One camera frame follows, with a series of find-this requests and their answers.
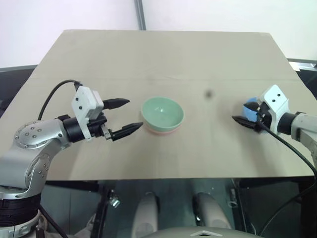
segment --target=table surface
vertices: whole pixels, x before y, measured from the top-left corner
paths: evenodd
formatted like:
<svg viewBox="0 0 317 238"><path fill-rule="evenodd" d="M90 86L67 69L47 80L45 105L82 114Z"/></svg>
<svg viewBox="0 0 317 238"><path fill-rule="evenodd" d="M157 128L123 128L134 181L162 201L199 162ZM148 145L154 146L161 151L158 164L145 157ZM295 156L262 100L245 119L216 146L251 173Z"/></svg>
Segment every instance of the table surface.
<svg viewBox="0 0 317 238"><path fill-rule="evenodd" d="M15 131L37 118L62 80L75 79L103 99L131 102L106 111L109 128L141 121L152 96L176 100L185 120L176 132L154 135L143 126L116 142L95 138L60 152L48 179L161 179L311 175L288 148L233 121L242 104L273 84L290 110L317 114L316 100L267 33L66 30L57 39L2 118L0 154ZM71 84L60 88L43 119L73 116ZM306 148L283 135L310 161Z"/></svg>

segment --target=green bowl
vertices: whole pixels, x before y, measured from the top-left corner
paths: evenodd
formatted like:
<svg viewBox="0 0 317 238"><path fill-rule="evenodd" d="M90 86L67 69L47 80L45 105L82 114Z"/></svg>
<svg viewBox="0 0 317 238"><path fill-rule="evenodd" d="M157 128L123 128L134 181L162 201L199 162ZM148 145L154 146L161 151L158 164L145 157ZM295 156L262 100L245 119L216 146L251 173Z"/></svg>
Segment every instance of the green bowl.
<svg viewBox="0 0 317 238"><path fill-rule="evenodd" d="M143 104L141 112L147 125L158 132L175 130L184 120L182 107L177 102L164 97L148 99Z"/></svg>

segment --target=gray floor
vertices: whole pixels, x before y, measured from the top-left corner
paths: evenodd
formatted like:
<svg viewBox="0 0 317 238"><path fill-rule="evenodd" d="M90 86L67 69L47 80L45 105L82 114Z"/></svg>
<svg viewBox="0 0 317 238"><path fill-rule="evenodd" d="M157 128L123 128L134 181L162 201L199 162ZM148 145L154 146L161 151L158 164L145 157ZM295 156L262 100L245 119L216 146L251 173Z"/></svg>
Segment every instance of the gray floor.
<svg viewBox="0 0 317 238"><path fill-rule="evenodd" d="M234 227L232 209L227 205L230 179L156 179L117 181L115 191L121 205L109 207L104 237L128 238L138 202L147 191L159 197L159 229L195 226L192 197L198 192L210 193L225 211ZM69 234L82 229L96 210L100 196L95 193L46 186L42 204Z"/></svg>

